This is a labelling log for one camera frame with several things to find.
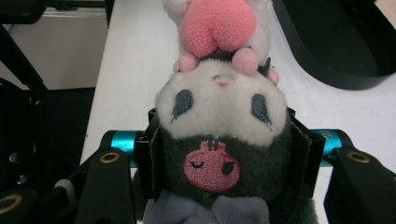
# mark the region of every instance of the plush eye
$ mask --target plush eye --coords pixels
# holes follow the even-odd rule
[[[254,118],[261,120],[266,124],[271,124],[271,120],[268,118],[267,105],[265,103],[264,96],[255,94],[251,98],[251,114]]]
[[[192,93],[190,91],[184,90],[179,92],[176,96],[176,104],[173,109],[172,121],[189,111],[193,104],[194,100],[192,99]]]

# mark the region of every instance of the kuromi plush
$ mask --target kuromi plush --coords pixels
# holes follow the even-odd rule
[[[195,69],[215,51],[233,52],[233,67],[253,74],[264,65],[270,46],[270,0],[163,0],[177,25],[182,54],[174,71]],[[277,73],[270,71],[277,83]]]
[[[144,223],[317,223],[287,184],[290,119],[271,79],[206,59],[174,73],[155,105],[165,177]]]

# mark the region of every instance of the plush toy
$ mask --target plush toy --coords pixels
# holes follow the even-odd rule
[[[269,0],[163,0],[179,31],[182,54],[174,71],[195,69],[210,54],[225,51],[233,53],[237,72],[253,74],[268,57],[271,6]],[[274,70],[269,76],[278,82]]]
[[[165,178],[144,223],[317,223],[312,200],[287,184],[290,119],[265,74],[206,59],[173,74],[156,108]]]

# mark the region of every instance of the stuffed animal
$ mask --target stuffed animal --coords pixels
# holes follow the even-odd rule
[[[165,178],[144,223],[317,223],[287,184],[290,119],[272,80],[206,59],[173,74],[156,108]]]
[[[233,53],[237,72],[253,74],[268,57],[271,6],[270,0],[163,0],[182,51],[174,72],[195,69],[208,55],[225,51]],[[269,76],[278,82],[274,70]]]

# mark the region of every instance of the white table surface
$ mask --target white table surface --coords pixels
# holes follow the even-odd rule
[[[355,147],[396,171],[396,76],[364,91],[345,91],[309,76],[293,58],[275,13],[270,56],[289,107],[309,129],[341,129]],[[108,130],[145,130],[156,93],[178,57],[177,28],[161,0],[117,0],[107,35],[81,161]],[[315,192],[319,223],[332,168],[320,168]]]

